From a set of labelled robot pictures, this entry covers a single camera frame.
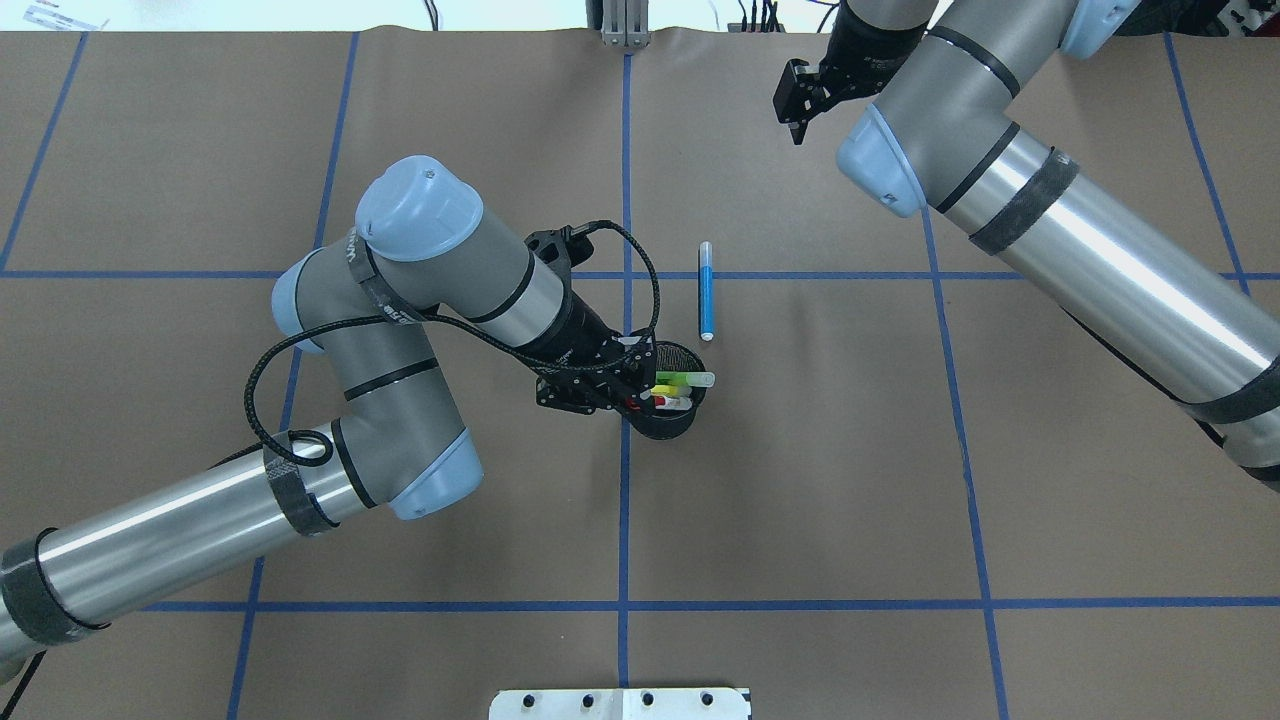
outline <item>marker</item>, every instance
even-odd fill
[[[694,393],[694,388],[690,386],[653,386],[649,392],[663,397],[689,397]]]
[[[716,373],[681,373],[675,370],[658,370],[655,374],[659,383],[669,386],[712,387],[716,384]]]
[[[653,396],[653,405],[658,410],[676,413],[694,409],[694,401],[687,397],[663,397],[660,395]]]
[[[716,337],[716,310],[712,307],[712,243],[698,246],[698,332],[703,341]]]

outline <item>white metal plate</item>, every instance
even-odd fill
[[[503,691],[489,720],[750,720],[751,692],[736,688]]]

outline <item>light blue plastic cap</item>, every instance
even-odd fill
[[[1062,53],[1084,60],[1102,47],[1139,0],[1080,0],[1062,37]]]
[[[271,288],[271,316],[275,318],[275,327],[280,328],[280,332],[285,336],[294,336],[302,332],[302,320],[298,318],[298,275],[302,274],[302,265],[306,265],[307,260],[316,252],[320,251],[312,250],[307,252],[292,268],[284,270],[280,279],[275,281],[275,287]],[[310,340],[300,342],[298,348],[314,355],[324,354],[324,348]]]
[[[484,201],[470,184],[426,155],[397,161],[356,206],[356,231],[374,252],[413,263],[443,255],[480,224]]]
[[[836,165],[895,215],[908,218],[925,205],[924,188],[897,137],[876,105],[869,105],[836,152]]]
[[[401,520],[417,520],[471,495],[481,479],[484,469],[471,442],[471,430],[463,429],[431,466],[388,505]]]

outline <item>blue marker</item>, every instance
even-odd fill
[[[712,243],[698,246],[698,332],[710,342],[716,337],[716,310],[712,304]]]

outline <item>pen holder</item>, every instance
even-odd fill
[[[707,370],[707,365],[703,365],[703,359],[684,345],[659,340],[654,343],[654,347],[658,350],[659,370],[677,373],[701,373]],[[705,396],[707,388],[695,387],[689,395],[689,400],[694,404],[689,410],[669,414],[658,413],[655,415],[631,414],[628,420],[631,420],[631,427],[646,438],[672,439],[694,424],[694,415],[698,413],[698,406],[701,405]]]

